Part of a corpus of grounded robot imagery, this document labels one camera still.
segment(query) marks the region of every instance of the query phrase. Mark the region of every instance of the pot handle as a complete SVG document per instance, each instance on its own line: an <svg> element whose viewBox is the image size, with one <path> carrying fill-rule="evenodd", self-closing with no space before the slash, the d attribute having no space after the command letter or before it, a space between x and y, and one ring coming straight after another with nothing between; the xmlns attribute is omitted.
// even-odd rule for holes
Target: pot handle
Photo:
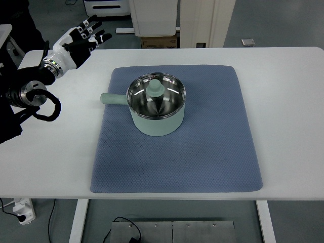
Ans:
<svg viewBox="0 0 324 243"><path fill-rule="evenodd" d="M100 96L100 101L103 104L128 105L126 95L103 93Z"/></svg>

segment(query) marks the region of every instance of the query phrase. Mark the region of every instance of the black cable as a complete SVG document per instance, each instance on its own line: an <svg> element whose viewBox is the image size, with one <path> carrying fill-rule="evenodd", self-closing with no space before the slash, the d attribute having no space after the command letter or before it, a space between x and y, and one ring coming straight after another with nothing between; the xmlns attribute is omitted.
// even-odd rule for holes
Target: black cable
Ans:
<svg viewBox="0 0 324 243"><path fill-rule="evenodd" d="M15 215L15 214L11 214L11 213L8 213L8 212L5 212L4 210L4 202L2 201L2 198L0 197L0 201L1 201L1 204L2 204L2 212L4 212L5 214L9 214L9 215L12 215L12 216L15 216L18 218L19 222L24 222L26 220L26 216L25 215Z"/></svg>
<svg viewBox="0 0 324 243"><path fill-rule="evenodd" d="M41 66L42 64L42 60L44 59L45 56L47 56L47 54L49 53L49 49L50 49L50 42L47 40L45 42L45 45L44 45L44 49L43 49L43 55L42 55L42 58L40 60L40 63L39 63L39 67Z"/></svg>
<svg viewBox="0 0 324 243"><path fill-rule="evenodd" d="M129 219L127 219L127 218L124 218L124 217L117 217L117 218L115 218L115 219L113 220L113 222L115 222L117 219L125 219L125 220L127 220L128 222L131 222L131 223L132 223L132 224L137 228L138 232L140 233L140 237L139 237L139 239L138 239L138 242L141 242L141 239L142 239L141 231L140 231L140 229L136 226L136 224L134 224L131 220L129 220ZM110 232L111 232L111 228L110 228L110 231L108 232L108 234L106 235L106 237L103 239L103 243L105 243L105 241L106 241L107 237L109 236Z"/></svg>
<svg viewBox="0 0 324 243"><path fill-rule="evenodd" d="M53 211L54 211L54 207L55 207L55 202L56 202L56 199L54 199L54 204L53 204L53 208L52 208L52 211L51 211L51 215L50 215L50 218L49 218L49 224L48 224L48 227L47 227L47 232L48 232L48 235L49 235L49 242L51 242L51 238L50 238L50 222L51 222L51 217L52 217L52 214L53 214Z"/></svg>
<svg viewBox="0 0 324 243"><path fill-rule="evenodd" d="M43 90L43 89L35 89L35 90L31 90L26 94L26 97L28 100L33 100L35 95L44 95L47 98L49 98L54 104L54 112L52 115L50 116L45 116L45 115L40 115L40 114L33 114L33 116L39 120L45 120L47 122L52 122L54 121L56 118L59 117L60 112L61 112L61 102L59 101L58 98L56 98L52 93L50 93L47 90Z"/></svg>

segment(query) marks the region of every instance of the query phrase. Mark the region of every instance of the lid knob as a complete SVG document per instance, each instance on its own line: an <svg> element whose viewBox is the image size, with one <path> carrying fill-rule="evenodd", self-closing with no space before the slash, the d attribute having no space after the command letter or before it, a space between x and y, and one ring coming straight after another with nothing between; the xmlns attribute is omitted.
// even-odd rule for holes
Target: lid knob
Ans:
<svg viewBox="0 0 324 243"><path fill-rule="evenodd" d="M146 88L146 94L150 97L159 97L164 94L165 88L157 79L152 79Z"/></svg>

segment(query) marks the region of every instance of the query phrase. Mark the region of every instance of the metal plate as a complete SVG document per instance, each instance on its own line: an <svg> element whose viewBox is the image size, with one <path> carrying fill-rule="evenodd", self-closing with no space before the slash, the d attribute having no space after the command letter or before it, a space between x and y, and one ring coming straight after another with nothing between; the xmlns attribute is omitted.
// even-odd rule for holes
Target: metal plate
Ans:
<svg viewBox="0 0 324 243"><path fill-rule="evenodd" d="M134 222L141 231L142 243L235 243L233 221ZM139 232L130 222L113 222L110 243L128 243Z"/></svg>
<svg viewBox="0 0 324 243"><path fill-rule="evenodd" d="M173 243L234 243L233 221L173 222Z"/></svg>

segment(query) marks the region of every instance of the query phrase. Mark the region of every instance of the blue mat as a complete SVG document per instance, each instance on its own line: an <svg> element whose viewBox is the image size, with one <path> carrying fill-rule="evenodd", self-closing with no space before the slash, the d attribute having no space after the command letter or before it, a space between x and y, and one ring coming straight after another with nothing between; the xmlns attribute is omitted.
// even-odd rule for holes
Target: blue mat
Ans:
<svg viewBox="0 0 324 243"><path fill-rule="evenodd" d="M108 92L126 94L133 80L151 72L169 73L184 84L187 95L183 123L171 134L151 137L137 130L128 106L106 105L91 191L261 189L258 160L235 70L218 65L117 68Z"/></svg>

